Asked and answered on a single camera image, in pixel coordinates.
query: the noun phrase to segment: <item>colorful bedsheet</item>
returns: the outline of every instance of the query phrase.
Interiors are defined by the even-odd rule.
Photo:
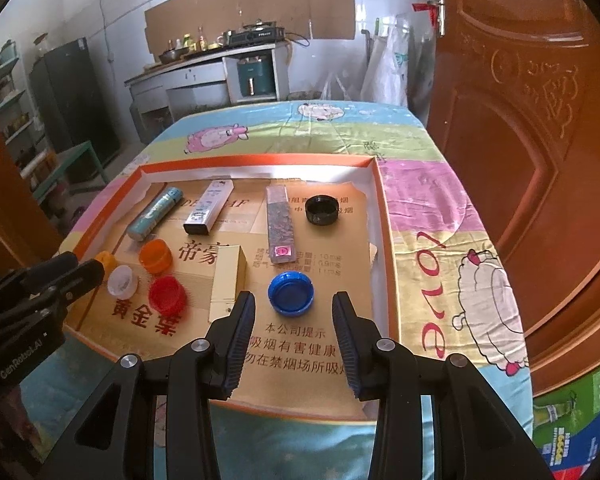
[[[531,383],[518,309],[496,251],[462,185],[406,108],[358,102],[283,102],[185,117],[154,140],[91,203],[62,245],[71,250],[138,165],[239,153],[349,153],[378,158],[397,271],[400,342],[443,359],[461,352],[529,435]],[[32,374],[23,399],[51,443],[109,363],[75,340]],[[214,408],[227,478],[363,479],[374,427],[305,424]],[[432,476],[430,403],[424,402],[425,478]],[[164,448],[156,449],[157,478]]]

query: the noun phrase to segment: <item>yellow bottle cap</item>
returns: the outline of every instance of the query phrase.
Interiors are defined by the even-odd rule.
[[[113,269],[118,266],[116,257],[109,251],[102,251],[101,253],[96,254],[93,259],[99,261],[104,267],[105,280],[109,279],[109,275],[113,272]]]

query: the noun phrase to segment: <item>yellow cigarette box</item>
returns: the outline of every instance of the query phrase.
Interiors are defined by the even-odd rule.
[[[211,289],[209,323],[231,313],[235,298],[241,290],[244,290],[246,271],[247,259],[240,245],[218,247],[216,272]]]

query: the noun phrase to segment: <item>cigarette pack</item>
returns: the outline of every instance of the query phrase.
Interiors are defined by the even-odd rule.
[[[269,259],[272,264],[285,264],[296,260],[294,225],[285,186],[267,186],[267,234]]]
[[[244,290],[246,270],[247,259],[240,245],[218,247],[214,284],[211,288],[209,323],[231,314],[235,298]]]
[[[184,230],[190,235],[208,235],[233,190],[229,179],[211,181],[185,220]]]

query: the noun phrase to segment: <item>bottle cap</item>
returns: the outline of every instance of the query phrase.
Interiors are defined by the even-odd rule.
[[[165,241],[156,238],[142,246],[138,260],[149,274],[160,274],[170,267],[173,257]]]
[[[330,225],[338,219],[338,200],[329,195],[312,196],[304,204],[306,219],[313,225]]]
[[[93,259],[99,261],[104,267],[105,281],[109,279],[113,270],[118,266],[116,257],[109,251],[102,251],[101,253],[96,254]]]
[[[107,290],[117,300],[128,300],[138,288],[138,277],[131,270],[131,267],[120,265],[113,269],[107,282]]]
[[[173,276],[162,276],[149,286],[149,305],[163,316],[179,314],[187,304],[184,287]]]
[[[288,270],[277,275],[269,284],[269,301],[283,316],[302,316],[314,301],[314,286],[302,272]]]

